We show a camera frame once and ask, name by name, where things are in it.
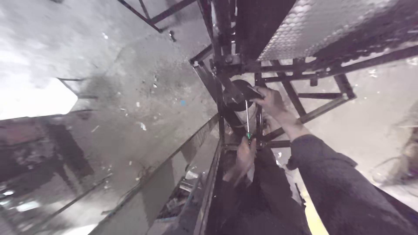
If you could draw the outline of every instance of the machinery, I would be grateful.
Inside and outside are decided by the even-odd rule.
[[[183,0],[158,17],[149,19],[125,1],[118,1],[158,32],[162,30],[156,28],[155,23],[193,2]],[[356,98],[346,73],[418,55],[415,43],[418,39],[418,2],[197,0],[197,3],[212,43],[189,62],[217,103],[219,113],[167,161],[176,158],[189,142],[199,143],[197,146],[200,147],[204,140],[201,137],[218,122],[219,142],[209,172],[205,177],[199,176],[193,187],[189,187],[190,183],[184,178],[178,184],[178,187],[190,191],[184,203],[186,206],[177,213],[177,217],[187,214],[187,223],[180,218],[178,226],[188,234],[204,235],[216,234],[219,228],[217,205],[221,199],[216,194],[224,171],[224,156],[228,151],[236,150],[239,144],[233,138],[225,139],[225,125],[229,125],[239,137],[249,132],[245,129],[248,123],[243,123],[236,112],[245,111],[246,103],[252,105],[248,100],[253,94],[246,89],[247,84],[239,84],[241,82],[231,78],[251,73],[257,86],[282,83],[299,120],[306,123]],[[292,85],[295,80],[309,80],[311,86],[317,86],[325,77],[334,77],[339,92],[298,93]],[[330,101],[306,112],[299,98]],[[284,134],[282,128],[263,135],[261,107],[256,106],[256,109],[253,135],[257,138],[257,147],[290,147],[288,140],[275,140]],[[111,234],[109,229],[117,224],[116,221],[131,216],[133,212],[126,209],[127,205],[133,205],[136,194],[143,187],[139,184],[134,188],[92,234]]]

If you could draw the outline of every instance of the dark sleeve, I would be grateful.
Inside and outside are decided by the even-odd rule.
[[[410,223],[354,168],[352,159],[313,135],[295,139],[291,150],[291,162],[299,168],[330,235],[414,234]]]

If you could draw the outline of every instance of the bolt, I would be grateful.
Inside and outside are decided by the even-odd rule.
[[[226,62],[227,64],[232,63],[232,61],[233,61],[233,59],[232,59],[232,56],[231,56],[231,55],[227,55],[227,56],[225,57],[225,62]]]

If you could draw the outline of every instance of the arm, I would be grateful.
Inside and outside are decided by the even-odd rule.
[[[354,167],[288,112],[280,93],[258,88],[255,100],[282,125],[292,141],[291,160],[299,168],[312,202],[330,235],[413,234],[411,225]]]

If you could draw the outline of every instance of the steel structure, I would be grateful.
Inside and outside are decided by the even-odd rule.
[[[148,15],[148,11],[145,8],[144,2],[142,0],[139,0],[141,7],[144,11],[145,16],[143,16],[141,13],[139,13],[137,10],[135,10],[131,5],[129,5],[125,0],[117,0],[118,2],[122,3],[127,9],[132,11],[137,17],[139,17],[141,20],[143,20],[145,23],[147,23],[149,26],[151,26],[153,29],[155,29],[157,32],[162,33],[164,30],[161,28],[158,28],[155,24],[164,20],[165,18],[171,16],[172,14],[178,12],[179,10],[185,8],[186,6],[194,3],[196,0],[182,0],[174,5],[172,5],[169,9],[161,12],[160,14],[150,18]]]
[[[241,119],[233,110],[226,107],[223,100],[224,89],[232,94],[236,103],[248,99],[246,94],[231,82],[232,76],[254,73],[254,84],[261,87],[265,87],[270,82],[281,82],[300,116],[299,120],[306,123],[356,98],[346,73],[418,55],[418,46],[398,49],[405,43],[418,39],[418,26],[415,24],[418,21],[417,1],[355,2],[359,1],[345,1],[345,4],[349,4],[350,10],[358,10],[350,16],[351,18],[347,18],[351,21],[345,22],[347,24],[340,28],[336,26],[335,32],[323,35],[317,44],[307,45],[307,49],[301,51],[300,46],[306,44],[303,41],[307,36],[304,32],[309,31],[309,28],[302,27],[298,30],[294,27],[303,26],[305,22],[309,23],[309,19],[313,19],[313,16],[318,18],[324,9],[339,11],[340,9],[325,7],[327,3],[334,4],[335,7],[332,1],[285,0],[278,3],[274,0],[198,0],[212,43],[189,62],[217,103],[220,114],[220,140],[208,174],[202,208],[194,230],[195,235],[217,233],[219,225],[217,202],[221,199],[216,198],[215,195],[217,182],[222,180],[224,170],[222,157],[226,151],[236,150],[238,146],[238,143],[225,142],[224,121],[229,123],[238,136],[243,136],[247,132]],[[292,20],[299,16],[300,18],[292,25]],[[372,53],[384,52],[387,48],[397,50],[343,66],[344,62],[370,56]],[[301,55],[316,58],[307,63],[305,57],[300,57]],[[208,61],[210,56],[212,58],[209,59],[209,69],[204,61]],[[293,63],[282,65],[280,59],[284,58],[292,59]],[[262,66],[261,61],[269,61],[270,65]],[[266,72],[275,72],[277,76],[262,77],[262,73]],[[316,86],[318,79],[331,76],[334,77],[339,93],[298,93],[292,86],[294,80],[310,80],[311,86]],[[307,113],[299,98],[331,101]],[[261,107],[256,108],[257,148],[290,147],[291,143],[288,140],[274,141],[284,134],[282,128],[263,135]]]

